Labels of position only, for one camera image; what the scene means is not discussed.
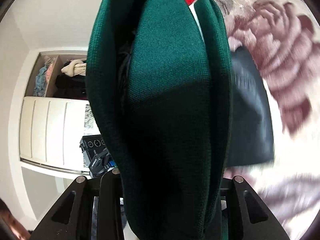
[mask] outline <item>white wall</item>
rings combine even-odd
[[[23,167],[22,174],[33,212],[36,219],[41,220],[61,195],[57,190],[56,178]]]
[[[28,52],[29,48],[9,9],[0,22],[0,197],[17,218],[24,214],[17,198],[9,166],[8,120],[13,90]]]
[[[12,13],[30,49],[86,48],[102,0],[15,0]]]

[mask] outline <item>pink rose print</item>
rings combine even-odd
[[[295,133],[311,112],[306,88],[320,74],[320,44],[306,15],[294,5],[257,0],[244,15],[225,18],[230,49],[246,46],[271,95],[278,102],[283,129]]]

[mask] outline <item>green knit fabric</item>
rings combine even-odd
[[[225,33],[221,17],[209,24],[214,35]],[[116,52],[132,30],[122,114]],[[94,23],[88,98],[140,240],[203,239],[214,212],[227,152],[231,63],[220,39],[204,41],[184,0],[103,0]]]

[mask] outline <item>silver screw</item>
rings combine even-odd
[[[119,174],[119,173],[120,173],[120,171],[119,171],[119,169],[118,169],[118,168],[115,168],[115,169],[113,169],[113,170],[112,170],[112,173],[113,173],[113,174]]]
[[[238,183],[242,183],[243,182],[243,178],[241,176],[235,176],[235,181]]]
[[[85,181],[85,177],[84,176],[79,176],[78,178],[76,178],[76,182],[78,183],[82,183]]]

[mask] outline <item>white fabric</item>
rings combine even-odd
[[[200,23],[199,23],[199,19],[198,19],[196,10],[195,10],[195,3],[191,4],[191,5],[189,6],[189,8],[190,8],[190,11],[191,11],[191,13],[192,13],[192,15],[193,15],[193,17],[194,17],[197,25],[198,25],[198,28],[199,28],[199,31],[200,31],[200,34],[201,34],[201,38],[202,38],[202,40],[204,41],[203,34],[202,34],[202,29],[201,29],[201,26],[200,26]]]
[[[84,57],[84,58],[81,58],[80,60],[84,61],[84,60],[87,60],[87,58],[86,58],[86,57]]]
[[[85,71],[87,68],[87,63],[83,63],[80,59],[72,60],[68,66],[65,66],[61,69],[62,73],[65,73],[69,77],[73,77],[75,75],[85,76]]]

